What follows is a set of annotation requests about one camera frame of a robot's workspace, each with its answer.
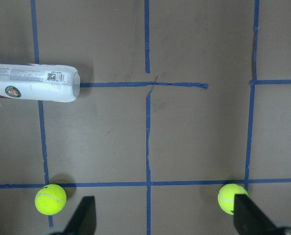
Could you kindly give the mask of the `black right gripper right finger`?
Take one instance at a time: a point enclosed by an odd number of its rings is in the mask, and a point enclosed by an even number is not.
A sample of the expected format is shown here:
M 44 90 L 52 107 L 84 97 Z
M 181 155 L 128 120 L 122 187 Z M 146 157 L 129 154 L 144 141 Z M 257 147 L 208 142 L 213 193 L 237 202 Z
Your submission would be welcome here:
M 245 194 L 234 197 L 233 224 L 239 235 L 276 235 L 275 224 Z

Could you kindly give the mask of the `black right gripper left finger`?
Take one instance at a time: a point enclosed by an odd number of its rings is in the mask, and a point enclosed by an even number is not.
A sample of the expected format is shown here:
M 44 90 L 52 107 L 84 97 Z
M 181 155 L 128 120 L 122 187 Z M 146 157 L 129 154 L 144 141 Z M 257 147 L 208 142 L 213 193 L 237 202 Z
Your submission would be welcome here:
M 96 206 L 94 196 L 81 199 L 71 219 L 67 223 L 64 235 L 93 235 L 96 230 Z

